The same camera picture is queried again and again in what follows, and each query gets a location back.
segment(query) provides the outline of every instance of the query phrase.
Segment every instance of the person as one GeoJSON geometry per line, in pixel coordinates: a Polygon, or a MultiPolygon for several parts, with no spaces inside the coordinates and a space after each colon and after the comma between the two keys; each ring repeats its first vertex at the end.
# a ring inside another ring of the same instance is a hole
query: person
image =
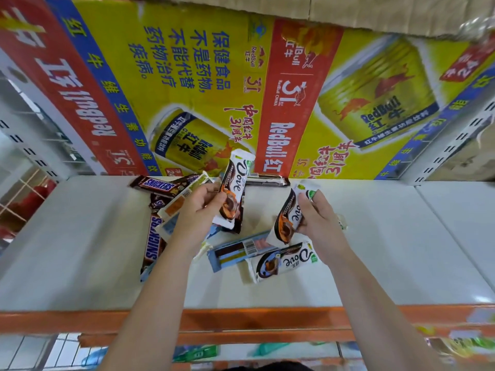
{"type": "MultiPolygon", "coordinates": [[[[226,200],[207,183],[184,202],[170,242],[158,259],[99,371],[169,370],[184,308],[189,265],[226,200]]],[[[438,371],[444,366],[354,254],[321,191],[311,203],[298,197],[304,220],[298,232],[313,241],[331,270],[369,371],[438,371]]],[[[291,362],[270,370],[306,369],[291,362]]]]}

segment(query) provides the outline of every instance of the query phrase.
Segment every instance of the human hand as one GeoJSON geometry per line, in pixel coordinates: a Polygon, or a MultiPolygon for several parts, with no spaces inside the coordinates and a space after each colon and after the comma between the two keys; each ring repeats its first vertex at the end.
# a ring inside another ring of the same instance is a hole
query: human hand
{"type": "Polygon", "coordinates": [[[325,264],[336,253],[350,249],[339,218],[320,190],[314,194],[313,203],[304,193],[299,194],[298,202],[303,218],[296,231],[311,238],[316,253],[325,264]]]}
{"type": "Polygon", "coordinates": [[[193,257],[211,228],[227,195],[218,192],[219,183],[205,183],[193,191],[182,205],[167,247],[179,247],[193,257]]]}

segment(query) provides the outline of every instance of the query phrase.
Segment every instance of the forearm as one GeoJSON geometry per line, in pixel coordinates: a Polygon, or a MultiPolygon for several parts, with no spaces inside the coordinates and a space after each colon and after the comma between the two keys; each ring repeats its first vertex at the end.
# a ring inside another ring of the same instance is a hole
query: forearm
{"type": "Polygon", "coordinates": [[[100,371],[169,369],[184,307],[191,256],[169,244],[146,281],[100,371]]]}
{"type": "Polygon", "coordinates": [[[433,350],[349,247],[327,264],[369,371],[443,370],[433,350]]]}

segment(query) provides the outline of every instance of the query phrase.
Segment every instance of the brown cardboard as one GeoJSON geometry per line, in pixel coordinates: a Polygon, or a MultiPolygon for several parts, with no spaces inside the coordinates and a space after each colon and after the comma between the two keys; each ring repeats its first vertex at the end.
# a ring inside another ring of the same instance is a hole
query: brown cardboard
{"type": "Polygon", "coordinates": [[[169,0],[425,37],[480,38],[495,0],[169,0]]]}
{"type": "Polygon", "coordinates": [[[476,137],[430,175],[430,181],[495,180],[495,123],[488,121],[476,137]]]}

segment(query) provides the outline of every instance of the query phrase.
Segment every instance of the yellow can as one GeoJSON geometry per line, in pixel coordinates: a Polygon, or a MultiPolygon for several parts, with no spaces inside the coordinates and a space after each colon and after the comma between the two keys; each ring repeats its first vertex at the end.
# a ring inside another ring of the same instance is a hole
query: yellow can
{"type": "Polygon", "coordinates": [[[158,159],[173,161],[193,172],[215,177],[225,169],[232,149],[244,148],[205,121],[173,108],[157,123],[149,138],[158,159]]]}
{"type": "Polygon", "coordinates": [[[321,113],[360,148],[398,135],[439,109],[417,48],[407,39],[378,39],[326,80],[321,113]]]}

